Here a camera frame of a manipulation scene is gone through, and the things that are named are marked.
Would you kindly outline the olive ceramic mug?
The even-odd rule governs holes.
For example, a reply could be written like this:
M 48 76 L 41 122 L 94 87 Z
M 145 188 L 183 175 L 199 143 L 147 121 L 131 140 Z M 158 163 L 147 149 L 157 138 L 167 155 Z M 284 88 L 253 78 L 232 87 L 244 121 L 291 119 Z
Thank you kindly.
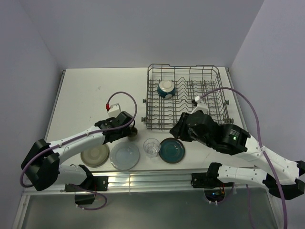
M 135 141 L 137 139 L 138 129 L 136 127 L 131 127 L 131 133 L 127 136 L 129 141 Z

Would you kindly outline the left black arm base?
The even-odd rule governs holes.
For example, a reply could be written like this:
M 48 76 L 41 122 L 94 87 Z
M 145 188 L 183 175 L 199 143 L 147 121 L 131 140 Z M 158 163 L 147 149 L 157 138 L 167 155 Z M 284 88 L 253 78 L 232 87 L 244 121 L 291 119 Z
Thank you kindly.
M 108 189 L 108 177 L 91 177 L 87 178 L 80 185 L 66 184 L 65 192 L 74 192 L 74 202 L 77 208 L 86 211 L 94 211 L 104 208 L 107 205 L 108 199 L 102 193 Z M 99 207 L 89 207 L 94 201 L 102 200 L 102 205 Z

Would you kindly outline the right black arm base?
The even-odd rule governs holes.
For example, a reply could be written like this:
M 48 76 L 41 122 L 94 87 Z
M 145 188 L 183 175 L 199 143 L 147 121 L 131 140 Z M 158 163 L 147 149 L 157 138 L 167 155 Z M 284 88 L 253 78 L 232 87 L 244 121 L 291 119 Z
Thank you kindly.
M 224 183 L 215 177 L 207 176 L 207 173 L 192 173 L 191 177 L 191 186 L 203 189 L 204 198 L 209 205 L 218 206 L 234 194 L 234 183 Z

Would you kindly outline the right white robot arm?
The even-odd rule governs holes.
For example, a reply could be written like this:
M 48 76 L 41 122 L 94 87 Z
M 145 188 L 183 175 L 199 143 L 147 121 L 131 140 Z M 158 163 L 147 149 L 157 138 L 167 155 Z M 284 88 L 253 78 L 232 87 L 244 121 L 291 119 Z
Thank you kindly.
M 294 199 L 305 192 L 300 176 L 305 173 L 304 161 L 290 161 L 274 151 L 260 146 L 247 131 L 234 124 L 218 124 L 201 111 L 182 113 L 170 134 L 185 142 L 197 141 L 218 153 L 241 158 L 254 168 L 226 166 L 212 162 L 207 172 L 192 174 L 194 188 L 216 188 L 222 185 L 255 185 L 279 198 Z

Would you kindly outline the teal white ceramic bowl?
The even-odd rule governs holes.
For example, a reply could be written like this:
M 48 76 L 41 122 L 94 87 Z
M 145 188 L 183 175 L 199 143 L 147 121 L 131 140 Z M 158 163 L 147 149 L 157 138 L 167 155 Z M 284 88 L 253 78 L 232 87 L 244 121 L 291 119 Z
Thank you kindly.
M 175 85 L 171 80 L 160 81 L 157 87 L 157 93 L 162 98 L 172 98 L 175 94 Z

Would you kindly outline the clear glass tumbler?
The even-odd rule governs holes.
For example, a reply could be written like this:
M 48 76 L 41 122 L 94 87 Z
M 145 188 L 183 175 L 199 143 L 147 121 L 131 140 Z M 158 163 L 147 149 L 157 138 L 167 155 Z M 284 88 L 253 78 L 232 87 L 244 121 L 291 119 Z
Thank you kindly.
M 143 149 L 149 158 L 155 158 L 160 151 L 160 142 L 155 138 L 148 138 L 143 144 Z

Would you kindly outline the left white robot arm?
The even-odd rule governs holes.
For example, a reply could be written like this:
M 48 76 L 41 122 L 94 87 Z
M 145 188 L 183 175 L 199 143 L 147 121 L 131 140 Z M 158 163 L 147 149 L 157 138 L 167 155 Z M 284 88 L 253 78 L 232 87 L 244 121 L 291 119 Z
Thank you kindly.
M 23 187 L 34 187 L 43 191 L 53 184 L 76 185 L 81 190 L 93 186 L 94 177 L 85 165 L 65 166 L 69 158 L 112 143 L 131 133 L 130 125 L 134 117 L 122 111 L 117 117 L 96 122 L 85 131 L 68 138 L 47 143 L 44 139 L 36 141 L 21 164 L 22 175 L 27 176 L 31 184 Z

